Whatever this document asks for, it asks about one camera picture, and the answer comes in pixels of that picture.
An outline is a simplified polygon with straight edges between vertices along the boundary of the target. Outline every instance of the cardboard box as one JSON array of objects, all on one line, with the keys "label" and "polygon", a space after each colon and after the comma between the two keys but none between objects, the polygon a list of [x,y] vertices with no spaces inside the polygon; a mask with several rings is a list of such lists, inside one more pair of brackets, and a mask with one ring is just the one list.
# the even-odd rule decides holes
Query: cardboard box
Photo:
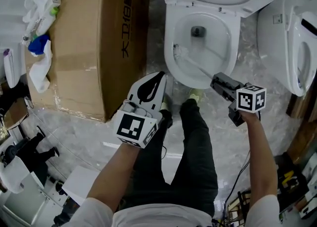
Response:
[{"label": "cardboard box", "polygon": [[3,117],[6,129],[10,130],[19,125],[27,114],[28,109],[26,107],[24,98],[18,98],[15,102],[13,102]]},{"label": "cardboard box", "polygon": [[[145,74],[149,0],[61,0],[49,30],[48,90],[35,105],[107,121]],[[26,52],[27,73],[38,61]]]}]

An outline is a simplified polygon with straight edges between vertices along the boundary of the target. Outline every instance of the paper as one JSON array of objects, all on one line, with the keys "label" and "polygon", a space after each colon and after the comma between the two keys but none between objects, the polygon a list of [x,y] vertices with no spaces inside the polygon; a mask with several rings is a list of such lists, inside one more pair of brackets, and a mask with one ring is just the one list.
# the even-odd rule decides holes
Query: paper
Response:
[{"label": "paper", "polygon": [[48,40],[44,47],[45,57],[34,63],[30,69],[30,78],[39,93],[45,92],[50,86],[50,81],[47,79],[46,75],[52,64],[52,51],[51,51],[51,41]]}]

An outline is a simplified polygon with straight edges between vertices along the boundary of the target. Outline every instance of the black pants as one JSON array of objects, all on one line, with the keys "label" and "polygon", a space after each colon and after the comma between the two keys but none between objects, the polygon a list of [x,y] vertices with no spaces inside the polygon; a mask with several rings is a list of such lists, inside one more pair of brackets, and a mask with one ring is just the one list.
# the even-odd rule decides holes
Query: black pants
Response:
[{"label": "black pants", "polygon": [[214,215],[218,194],[217,174],[212,158],[209,129],[193,99],[183,103],[180,116],[184,130],[184,153],[171,185],[161,170],[161,152],[171,113],[162,110],[164,120],[150,143],[142,149],[118,210],[151,204],[172,203]]},{"label": "black pants", "polygon": [[33,172],[39,164],[45,163],[48,159],[55,155],[54,148],[40,154],[35,151],[39,142],[42,141],[43,138],[44,137],[41,133],[37,133],[37,135],[29,140],[16,154],[30,172]]}]

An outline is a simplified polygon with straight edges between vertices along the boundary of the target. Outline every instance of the black cable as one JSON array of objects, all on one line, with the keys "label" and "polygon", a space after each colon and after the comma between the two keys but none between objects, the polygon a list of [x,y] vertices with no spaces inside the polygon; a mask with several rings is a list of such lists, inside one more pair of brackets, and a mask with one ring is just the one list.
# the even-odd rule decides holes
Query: black cable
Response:
[{"label": "black cable", "polygon": [[249,159],[248,162],[241,168],[241,170],[240,170],[240,172],[239,172],[239,174],[238,174],[238,176],[237,176],[237,179],[236,179],[236,181],[234,182],[233,188],[231,189],[231,192],[230,192],[229,196],[227,197],[227,199],[226,199],[225,202],[224,202],[223,215],[222,215],[222,219],[221,219],[220,224],[222,224],[222,223],[224,222],[224,219],[225,219],[225,216],[226,216],[226,205],[227,205],[227,202],[228,202],[230,196],[232,195],[234,188],[236,187],[236,184],[237,184],[237,182],[238,182],[238,179],[239,179],[240,175],[241,175],[242,172],[248,167],[249,163],[250,163],[250,159]]},{"label": "black cable", "polygon": [[224,226],[223,224],[221,224],[220,222],[218,222],[216,219],[212,219],[211,222],[214,223],[214,224],[217,224],[217,225],[226,227],[226,226]]},{"label": "black cable", "polygon": [[165,148],[165,154],[164,156],[161,158],[161,160],[166,156],[166,153],[167,153],[167,148],[165,146],[163,146],[163,148]]}]

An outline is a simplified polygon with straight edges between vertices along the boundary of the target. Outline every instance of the cable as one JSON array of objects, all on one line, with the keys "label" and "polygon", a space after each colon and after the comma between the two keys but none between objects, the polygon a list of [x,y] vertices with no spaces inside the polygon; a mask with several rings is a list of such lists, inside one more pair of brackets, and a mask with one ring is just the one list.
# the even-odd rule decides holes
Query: cable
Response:
[{"label": "cable", "polygon": [[225,216],[226,216],[226,205],[227,205],[227,202],[228,202],[230,196],[231,196],[232,193],[233,193],[234,188],[236,187],[236,184],[237,184],[237,182],[238,182],[238,179],[239,179],[240,175],[242,174],[242,172],[248,167],[248,165],[249,165],[249,163],[250,163],[250,158],[249,158],[249,160],[247,161],[249,154],[250,154],[250,151],[249,151],[248,154],[247,154],[247,157],[246,157],[246,159],[245,159],[245,161],[244,161],[244,163],[243,163],[243,165],[242,165],[242,168],[241,168],[241,170],[240,170],[240,172],[239,172],[239,174],[238,174],[238,176],[237,176],[236,181],[234,182],[234,185],[233,185],[233,187],[232,187],[232,189],[231,189],[231,192],[230,192],[229,196],[227,197],[227,199],[226,199],[225,202],[224,202],[223,214],[222,214],[222,219],[221,219],[220,225],[222,225],[222,223],[224,222],[224,219],[225,219]]},{"label": "cable", "polygon": [[226,227],[222,223],[218,222],[216,219],[212,219],[211,222],[216,224],[216,225],[220,225],[220,226]]},{"label": "cable", "polygon": [[161,160],[166,156],[166,153],[167,153],[167,148],[165,146],[163,146],[163,148],[165,148],[165,154],[164,156],[161,158]]}]

